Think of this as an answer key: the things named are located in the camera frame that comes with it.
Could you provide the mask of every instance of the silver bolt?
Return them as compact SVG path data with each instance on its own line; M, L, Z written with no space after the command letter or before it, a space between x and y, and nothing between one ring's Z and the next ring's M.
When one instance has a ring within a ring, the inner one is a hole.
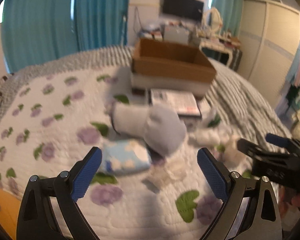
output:
M38 177L36 175L32 175L30 177L30 181L32 181L32 182L36 181L37 179L38 179Z
M65 177L67 177L69 175L69 172L68 171L62 171L61 173L60 173L60 177L62 177L62 178L65 178Z
M269 182L269 178L266 177L266 176L262 176L262 180L263 180L264 182Z
M237 173L236 171L233 171L233 172L231 172L231 176L232 176L233 178L237 179L237 178L240 177L240 174Z

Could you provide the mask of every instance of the open brown box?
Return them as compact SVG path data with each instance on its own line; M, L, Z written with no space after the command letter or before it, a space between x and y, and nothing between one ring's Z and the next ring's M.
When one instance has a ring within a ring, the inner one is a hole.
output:
M217 73L198 47L150 39L135 46L132 72L204 83L211 83Z

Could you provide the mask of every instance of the blue gripper pad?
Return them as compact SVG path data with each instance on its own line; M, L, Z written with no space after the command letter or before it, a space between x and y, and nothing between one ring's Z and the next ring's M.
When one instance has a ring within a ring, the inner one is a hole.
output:
M274 135L272 133L267 133L266 142L276 145L281 148L286 148L288 144L288 139L280 137L278 135Z
M202 149L198 151L197 162L216 198L225 203L228 199L227 184L215 164Z
M96 148L95 152L86 161L73 181L71 198L74 202L77 202L79 198L84 197L93 176L101 165L101 161L102 151L99 148Z

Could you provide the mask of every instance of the black television screen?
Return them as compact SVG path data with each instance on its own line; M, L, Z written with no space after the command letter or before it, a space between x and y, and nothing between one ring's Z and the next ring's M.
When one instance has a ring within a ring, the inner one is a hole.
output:
M203 2L199 0L164 0L162 13L200 22Z

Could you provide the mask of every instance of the sliding door wardrobe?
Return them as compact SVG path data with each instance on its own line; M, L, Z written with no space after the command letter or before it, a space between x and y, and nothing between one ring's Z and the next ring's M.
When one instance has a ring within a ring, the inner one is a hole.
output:
M238 74L275 108L300 42L300 11L273 0L243 0Z

